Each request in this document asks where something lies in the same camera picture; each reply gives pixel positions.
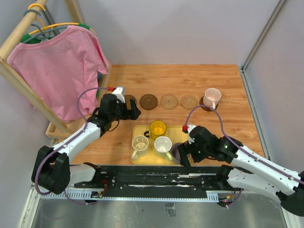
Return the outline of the purple translucent mug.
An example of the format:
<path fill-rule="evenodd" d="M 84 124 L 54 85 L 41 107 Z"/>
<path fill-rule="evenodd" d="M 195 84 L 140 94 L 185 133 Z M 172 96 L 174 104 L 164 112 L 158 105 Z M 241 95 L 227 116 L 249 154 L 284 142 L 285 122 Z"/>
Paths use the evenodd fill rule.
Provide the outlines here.
<path fill-rule="evenodd" d="M 177 147 L 179 145 L 181 145 L 181 142 L 178 142 L 176 144 L 173 145 L 172 149 L 171 149 L 171 154 L 172 154 L 172 161 L 176 164 L 176 165 L 180 165 L 180 154 L 178 152 Z"/>

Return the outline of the white mug green handle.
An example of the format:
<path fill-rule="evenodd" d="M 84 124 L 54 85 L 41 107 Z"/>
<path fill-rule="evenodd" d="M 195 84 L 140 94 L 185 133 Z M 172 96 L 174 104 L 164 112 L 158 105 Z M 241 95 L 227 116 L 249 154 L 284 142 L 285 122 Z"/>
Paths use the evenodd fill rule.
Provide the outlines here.
<path fill-rule="evenodd" d="M 172 161 L 171 148 L 172 141 L 166 136 L 158 137 L 154 142 L 154 148 L 160 158 L 165 158 Z"/>

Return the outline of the yellow transparent cup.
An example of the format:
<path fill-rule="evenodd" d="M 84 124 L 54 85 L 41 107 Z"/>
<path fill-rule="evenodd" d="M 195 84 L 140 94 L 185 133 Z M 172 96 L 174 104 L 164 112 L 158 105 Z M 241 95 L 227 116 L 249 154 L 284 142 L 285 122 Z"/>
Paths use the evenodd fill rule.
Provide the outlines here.
<path fill-rule="evenodd" d="M 165 136 L 167 132 L 167 125 L 164 121 L 155 120 L 150 126 L 149 130 L 144 132 L 144 136 L 156 140 L 158 137 Z"/>

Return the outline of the large woven rattan coaster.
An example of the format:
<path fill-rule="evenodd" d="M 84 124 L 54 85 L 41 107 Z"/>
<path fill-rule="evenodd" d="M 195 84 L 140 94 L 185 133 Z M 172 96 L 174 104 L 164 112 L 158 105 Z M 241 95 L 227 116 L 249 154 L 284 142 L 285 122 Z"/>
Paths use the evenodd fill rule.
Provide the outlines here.
<path fill-rule="evenodd" d="M 172 110 L 178 106 L 178 99 L 172 94 L 163 95 L 160 100 L 160 104 L 167 110 Z"/>

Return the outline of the small woven rattan coaster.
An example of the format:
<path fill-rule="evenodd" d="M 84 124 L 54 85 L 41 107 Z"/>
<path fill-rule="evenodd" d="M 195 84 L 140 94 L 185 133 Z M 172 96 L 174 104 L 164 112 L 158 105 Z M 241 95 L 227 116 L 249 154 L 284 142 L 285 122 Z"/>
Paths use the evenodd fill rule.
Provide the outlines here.
<path fill-rule="evenodd" d="M 183 96 L 180 102 L 181 105 L 186 109 L 193 109 L 198 103 L 197 99 L 192 95 Z"/>

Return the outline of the pink translucent cup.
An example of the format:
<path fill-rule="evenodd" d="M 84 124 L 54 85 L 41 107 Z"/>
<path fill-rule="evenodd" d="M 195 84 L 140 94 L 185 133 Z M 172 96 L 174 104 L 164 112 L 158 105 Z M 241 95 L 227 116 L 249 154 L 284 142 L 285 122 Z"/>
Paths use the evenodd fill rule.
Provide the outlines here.
<path fill-rule="evenodd" d="M 203 104 L 216 109 L 221 99 L 221 92 L 216 88 L 208 88 L 203 97 Z"/>

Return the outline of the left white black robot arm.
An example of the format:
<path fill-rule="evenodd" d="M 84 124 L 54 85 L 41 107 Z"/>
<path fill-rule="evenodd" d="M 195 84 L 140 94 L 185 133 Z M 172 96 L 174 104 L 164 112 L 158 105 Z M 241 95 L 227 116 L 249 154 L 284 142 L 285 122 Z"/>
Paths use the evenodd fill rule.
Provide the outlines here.
<path fill-rule="evenodd" d="M 36 189 L 43 187 L 49 193 L 60 194 L 69 185 L 86 182 L 91 188 L 102 182 L 100 167 L 89 162 L 72 166 L 71 161 L 90 143 L 102 137 L 120 120 L 137 120 L 141 111 L 136 102 L 130 99 L 131 108 L 115 94 L 105 94 L 101 105 L 96 108 L 78 131 L 61 143 L 39 149 L 31 180 Z"/>

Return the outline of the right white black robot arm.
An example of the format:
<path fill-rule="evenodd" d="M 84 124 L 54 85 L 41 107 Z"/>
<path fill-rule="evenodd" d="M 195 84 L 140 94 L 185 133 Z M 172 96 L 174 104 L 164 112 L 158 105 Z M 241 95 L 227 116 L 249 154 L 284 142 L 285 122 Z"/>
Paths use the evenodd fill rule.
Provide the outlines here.
<path fill-rule="evenodd" d="M 254 191 L 279 202 L 294 215 L 304 215 L 303 172 L 275 164 L 227 135 L 217 138 L 205 127 L 184 125 L 182 131 L 188 136 L 188 140 L 178 146 L 182 166 L 190 167 L 187 155 L 191 155 L 194 162 L 208 157 L 226 162 L 215 178 L 220 190 L 231 186 Z"/>

